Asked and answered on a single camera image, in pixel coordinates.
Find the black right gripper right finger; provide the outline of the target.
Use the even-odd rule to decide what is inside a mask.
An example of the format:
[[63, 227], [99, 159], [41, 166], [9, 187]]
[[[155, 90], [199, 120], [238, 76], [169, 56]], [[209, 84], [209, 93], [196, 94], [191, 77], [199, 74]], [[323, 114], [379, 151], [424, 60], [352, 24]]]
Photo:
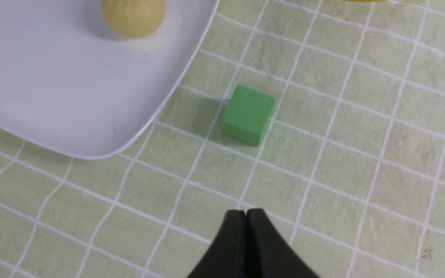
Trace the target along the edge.
[[318, 278], [283, 239], [262, 208], [246, 213], [245, 248], [248, 278]]

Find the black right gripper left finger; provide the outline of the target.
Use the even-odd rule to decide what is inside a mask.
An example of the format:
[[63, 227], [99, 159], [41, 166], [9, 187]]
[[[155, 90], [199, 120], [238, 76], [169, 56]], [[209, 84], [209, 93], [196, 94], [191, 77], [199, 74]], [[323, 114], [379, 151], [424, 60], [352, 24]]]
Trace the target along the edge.
[[219, 230], [189, 278], [245, 278], [246, 215], [228, 210]]

